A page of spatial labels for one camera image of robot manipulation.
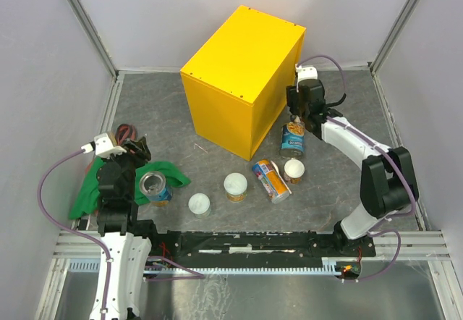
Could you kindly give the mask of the tall can with white spoon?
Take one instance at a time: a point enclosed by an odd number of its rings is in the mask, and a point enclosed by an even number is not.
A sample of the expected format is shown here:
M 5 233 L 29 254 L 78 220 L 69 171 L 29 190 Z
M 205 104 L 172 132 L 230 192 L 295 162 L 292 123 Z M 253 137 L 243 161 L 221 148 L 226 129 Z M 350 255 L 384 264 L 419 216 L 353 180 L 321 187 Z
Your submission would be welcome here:
M 302 125 L 302 126 L 305 125 L 304 121 L 301 119 L 301 117 L 297 116 L 297 115 L 294 115 L 294 114 L 292 114 L 290 116 L 290 123 L 297 124 L 297 125 Z

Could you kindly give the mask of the blue yellow can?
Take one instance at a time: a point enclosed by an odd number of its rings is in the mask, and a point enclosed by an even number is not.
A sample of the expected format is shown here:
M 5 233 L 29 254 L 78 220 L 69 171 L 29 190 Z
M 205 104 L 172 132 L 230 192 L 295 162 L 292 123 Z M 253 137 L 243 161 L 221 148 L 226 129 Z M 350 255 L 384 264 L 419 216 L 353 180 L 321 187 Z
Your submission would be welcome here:
M 265 188 L 272 203 L 280 203 L 292 194 L 279 174 L 278 167 L 271 160 L 262 159 L 256 162 L 252 166 L 252 171 Z

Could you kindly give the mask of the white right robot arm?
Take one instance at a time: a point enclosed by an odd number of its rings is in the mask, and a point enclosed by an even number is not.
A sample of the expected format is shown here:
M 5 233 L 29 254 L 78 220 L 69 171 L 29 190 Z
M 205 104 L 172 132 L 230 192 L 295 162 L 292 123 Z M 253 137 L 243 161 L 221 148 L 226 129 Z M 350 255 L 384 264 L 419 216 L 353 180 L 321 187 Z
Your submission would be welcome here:
M 406 148 L 384 145 L 357 129 L 336 110 L 339 101 L 326 102 L 319 79 L 304 79 L 287 87 L 286 104 L 308 132 L 337 148 L 361 171 L 361 203 L 336 223 L 331 239 L 335 252 L 348 256 L 357 249 L 358 240 L 383 221 L 415 213 L 419 192 Z

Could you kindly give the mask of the small can white lid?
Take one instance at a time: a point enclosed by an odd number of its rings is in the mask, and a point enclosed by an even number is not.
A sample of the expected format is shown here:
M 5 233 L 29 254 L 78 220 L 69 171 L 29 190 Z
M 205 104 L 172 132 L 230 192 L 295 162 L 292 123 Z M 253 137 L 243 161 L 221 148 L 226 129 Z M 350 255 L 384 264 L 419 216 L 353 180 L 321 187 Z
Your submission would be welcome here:
M 283 177 L 286 182 L 297 184 L 304 173 L 305 165 L 298 159 L 290 159 L 284 165 Z

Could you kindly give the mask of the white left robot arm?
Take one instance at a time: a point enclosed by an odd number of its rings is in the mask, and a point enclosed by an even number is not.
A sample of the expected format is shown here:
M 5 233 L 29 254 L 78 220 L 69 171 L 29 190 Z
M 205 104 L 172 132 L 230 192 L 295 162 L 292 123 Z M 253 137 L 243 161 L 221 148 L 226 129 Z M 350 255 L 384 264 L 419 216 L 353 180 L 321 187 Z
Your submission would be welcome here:
M 146 140 L 118 144 L 111 133 L 94 138 L 98 241 L 102 243 L 98 286 L 90 319 L 139 319 L 145 262 L 160 246 L 151 220 L 137 218 L 136 170 L 151 159 Z

